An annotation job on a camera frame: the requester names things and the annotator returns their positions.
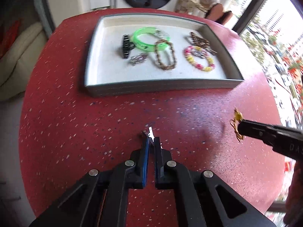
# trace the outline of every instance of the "street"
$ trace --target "street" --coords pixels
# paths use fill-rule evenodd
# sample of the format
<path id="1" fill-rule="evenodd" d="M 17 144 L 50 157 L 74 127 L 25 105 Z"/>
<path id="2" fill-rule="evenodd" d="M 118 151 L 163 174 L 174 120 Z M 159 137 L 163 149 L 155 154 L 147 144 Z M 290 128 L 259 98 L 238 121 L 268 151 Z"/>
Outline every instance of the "street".
<path id="1" fill-rule="evenodd" d="M 265 54 L 264 62 L 269 63 L 268 74 L 272 78 L 272 82 L 269 82 L 269 86 L 272 89 L 272 93 L 276 101 L 281 124 L 283 126 L 286 126 L 286 121 L 290 121 L 291 127 L 295 128 L 296 127 L 296 122 L 294 118 L 295 114 L 291 105 L 290 98 L 292 98 L 292 96 L 289 93 L 290 90 L 287 86 L 284 85 L 281 75 L 278 73 L 277 69 L 275 68 L 275 63 L 276 63 L 275 59 L 272 56 Z M 281 87 L 276 81 L 279 82 L 289 92 L 287 92 L 283 87 Z"/>

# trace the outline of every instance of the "red table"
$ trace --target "red table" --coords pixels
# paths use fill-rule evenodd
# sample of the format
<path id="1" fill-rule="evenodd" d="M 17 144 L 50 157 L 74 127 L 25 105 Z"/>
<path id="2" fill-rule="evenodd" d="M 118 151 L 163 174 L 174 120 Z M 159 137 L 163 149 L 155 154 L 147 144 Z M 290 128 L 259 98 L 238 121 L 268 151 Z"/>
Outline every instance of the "red table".
<path id="1" fill-rule="evenodd" d="M 64 20 L 46 44 L 25 93 L 19 154 L 25 190 L 36 215 L 90 169 L 108 170 L 140 148 L 138 134 L 153 127 L 162 146 L 191 170 L 211 169 L 260 211 L 278 195 L 284 157 L 261 141 L 239 143 L 229 124 L 244 118 L 280 123 L 260 66 L 239 36 L 202 18 L 237 63 L 245 81 L 234 89 L 200 89 L 92 98 L 83 88 L 94 27 L 102 15 L 154 9 L 109 9 Z M 171 191 L 154 187 L 152 156 L 144 190 L 130 190 L 129 226 L 177 226 Z"/>

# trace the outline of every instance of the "green bangle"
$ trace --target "green bangle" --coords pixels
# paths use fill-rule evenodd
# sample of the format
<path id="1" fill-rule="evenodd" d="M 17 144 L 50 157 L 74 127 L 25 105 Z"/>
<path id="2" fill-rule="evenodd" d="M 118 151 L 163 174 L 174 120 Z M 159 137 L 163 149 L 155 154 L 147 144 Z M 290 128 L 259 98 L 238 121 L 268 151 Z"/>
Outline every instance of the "green bangle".
<path id="1" fill-rule="evenodd" d="M 144 27 L 139 30 L 136 30 L 131 37 L 131 41 L 136 45 L 137 48 L 142 49 L 144 51 L 154 52 L 155 51 L 155 45 L 154 44 L 146 44 L 138 39 L 139 35 L 150 33 L 153 34 L 160 39 L 166 39 L 167 41 L 170 40 L 169 36 L 166 33 L 163 33 L 159 29 L 155 27 Z M 158 51 L 162 51 L 166 49 L 168 45 L 166 43 L 161 43 L 158 45 Z"/>

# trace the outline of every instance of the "pink and yellow bracelet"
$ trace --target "pink and yellow bracelet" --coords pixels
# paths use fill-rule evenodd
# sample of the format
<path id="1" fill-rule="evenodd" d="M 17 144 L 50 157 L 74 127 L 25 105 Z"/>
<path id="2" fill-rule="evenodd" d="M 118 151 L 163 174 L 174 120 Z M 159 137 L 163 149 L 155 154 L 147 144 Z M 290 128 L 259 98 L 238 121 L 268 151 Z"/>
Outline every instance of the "pink and yellow bracelet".
<path id="1" fill-rule="evenodd" d="M 203 53 L 203 55 L 205 56 L 207 62 L 208 62 L 208 66 L 203 66 L 199 63 L 197 63 L 195 60 L 194 60 L 194 57 L 191 53 L 191 50 L 192 49 L 196 49 L 198 51 L 200 51 L 201 53 Z M 211 58 L 208 54 L 208 52 L 206 50 L 204 50 L 203 48 L 201 47 L 198 47 L 198 46 L 188 46 L 185 50 L 184 50 L 184 56 L 185 58 L 187 59 L 187 61 L 192 64 L 194 67 L 198 68 L 199 70 L 202 70 L 202 71 L 206 71 L 206 72 L 209 72 L 211 70 L 213 70 L 215 68 L 215 64 L 214 64 L 214 60 L 213 58 Z"/>

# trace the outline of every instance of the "wooden bead bracelet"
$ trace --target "wooden bead bracelet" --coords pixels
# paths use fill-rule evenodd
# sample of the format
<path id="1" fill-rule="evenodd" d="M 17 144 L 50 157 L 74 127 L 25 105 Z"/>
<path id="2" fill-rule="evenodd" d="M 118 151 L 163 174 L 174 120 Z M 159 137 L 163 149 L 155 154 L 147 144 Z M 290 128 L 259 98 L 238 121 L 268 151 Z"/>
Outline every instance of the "wooden bead bracelet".
<path id="1" fill-rule="evenodd" d="M 173 63 L 171 65 L 164 65 L 160 59 L 160 55 L 159 55 L 159 51 L 158 51 L 158 45 L 161 44 L 161 43 L 166 43 L 169 45 L 170 47 L 170 50 L 172 52 L 172 59 L 173 59 Z M 173 44 L 165 39 L 161 39 L 159 41 L 157 41 L 155 43 L 155 53 L 157 55 L 157 60 L 158 60 L 158 63 L 160 65 L 160 68 L 163 69 L 163 70 L 170 70 L 170 69 L 174 69 L 177 65 L 177 61 L 176 61 L 176 57 L 175 57 L 175 50 L 173 48 Z"/>

